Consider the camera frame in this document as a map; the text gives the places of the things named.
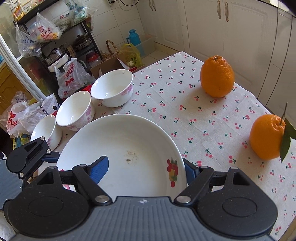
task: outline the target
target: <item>white cabinet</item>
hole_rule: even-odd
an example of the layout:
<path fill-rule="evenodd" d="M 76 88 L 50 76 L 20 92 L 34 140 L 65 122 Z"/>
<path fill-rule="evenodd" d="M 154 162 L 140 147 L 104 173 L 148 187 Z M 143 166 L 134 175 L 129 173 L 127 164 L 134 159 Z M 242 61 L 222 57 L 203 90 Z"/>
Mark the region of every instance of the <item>white cabinet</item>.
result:
<path fill-rule="evenodd" d="M 296 18 L 293 17 L 292 31 L 286 59 L 275 89 L 267 103 L 274 114 L 281 116 L 288 102 L 286 117 L 296 126 Z"/>
<path fill-rule="evenodd" d="M 257 97 L 272 56 L 277 8 L 255 0 L 184 0 L 184 4 L 191 55 L 201 61 L 223 56 L 235 72 L 235 82 Z"/>
<path fill-rule="evenodd" d="M 139 1 L 138 12 L 143 24 L 144 32 L 155 36 L 155 41 L 184 51 L 183 35 L 177 0 L 153 0 Z"/>

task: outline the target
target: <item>yellow plastic bag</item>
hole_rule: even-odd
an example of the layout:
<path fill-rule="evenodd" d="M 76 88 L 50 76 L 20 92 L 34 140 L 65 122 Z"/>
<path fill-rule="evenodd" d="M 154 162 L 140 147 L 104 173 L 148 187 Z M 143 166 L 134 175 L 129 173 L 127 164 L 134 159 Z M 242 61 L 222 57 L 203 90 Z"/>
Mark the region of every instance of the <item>yellow plastic bag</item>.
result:
<path fill-rule="evenodd" d="M 140 52 L 133 44 L 123 44 L 121 46 L 120 53 L 124 53 L 126 62 L 128 64 L 132 61 L 134 66 L 136 66 L 137 68 L 143 65 L 140 57 Z"/>

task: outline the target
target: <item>white bowl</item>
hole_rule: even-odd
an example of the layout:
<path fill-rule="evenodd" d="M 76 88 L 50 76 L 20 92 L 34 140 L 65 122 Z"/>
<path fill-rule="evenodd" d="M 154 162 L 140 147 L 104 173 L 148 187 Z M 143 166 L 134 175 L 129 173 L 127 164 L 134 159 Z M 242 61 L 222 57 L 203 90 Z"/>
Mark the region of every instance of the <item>white bowl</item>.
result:
<path fill-rule="evenodd" d="M 79 131 L 94 118 L 91 94 L 79 91 L 67 98 L 57 111 L 57 123 L 72 131 Z"/>
<path fill-rule="evenodd" d="M 133 74 L 117 69 L 98 78 L 91 87 L 91 95 L 107 107 L 125 104 L 133 94 Z"/>
<path fill-rule="evenodd" d="M 44 137 L 51 150 L 54 150 L 62 138 L 62 129 L 56 123 L 54 115 L 45 116 L 35 126 L 31 135 L 31 141 L 36 140 L 40 137 Z"/>
<path fill-rule="evenodd" d="M 162 128 L 143 117 L 118 114 L 94 120 L 69 140 L 57 166 L 71 170 L 79 164 L 90 165 L 103 155 L 109 159 L 109 169 L 99 186 L 113 200 L 117 196 L 170 196 L 173 200 L 187 186 L 176 144 Z"/>

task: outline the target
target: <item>black cable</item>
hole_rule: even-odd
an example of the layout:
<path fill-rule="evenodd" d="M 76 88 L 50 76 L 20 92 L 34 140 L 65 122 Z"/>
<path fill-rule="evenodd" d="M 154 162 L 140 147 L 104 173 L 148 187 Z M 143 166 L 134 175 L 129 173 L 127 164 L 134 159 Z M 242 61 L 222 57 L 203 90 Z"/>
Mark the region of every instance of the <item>black cable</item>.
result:
<path fill-rule="evenodd" d="M 135 5 L 137 5 L 138 2 L 139 2 L 139 0 L 138 0 L 138 1 L 137 1 L 135 4 L 133 4 L 133 5 L 127 5 L 127 4 L 125 4 L 122 0 L 115 0 L 115 1 L 113 1 L 113 2 L 111 2 L 111 3 L 115 3 L 115 2 L 117 2 L 117 1 L 121 1 L 123 5 L 129 6 L 129 7 L 135 6 Z"/>

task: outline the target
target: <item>blue thermos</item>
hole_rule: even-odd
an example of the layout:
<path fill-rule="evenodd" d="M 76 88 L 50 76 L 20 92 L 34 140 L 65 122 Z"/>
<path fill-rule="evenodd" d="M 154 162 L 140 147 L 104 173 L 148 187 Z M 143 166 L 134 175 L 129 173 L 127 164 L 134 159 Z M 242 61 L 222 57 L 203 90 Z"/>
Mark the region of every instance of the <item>blue thermos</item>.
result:
<path fill-rule="evenodd" d="M 129 37 L 126 38 L 126 40 L 127 40 L 128 43 L 133 44 L 134 46 L 137 46 L 138 44 L 141 43 L 140 37 L 136 33 L 136 30 L 135 29 L 131 29 L 128 33 L 130 34 Z M 141 45 L 140 46 L 137 46 L 137 49 L 140 51 L 140 55 L 141 56 L 144 56 L 145 55 L 144 49 L 143 49 L 143 47 Z"/>

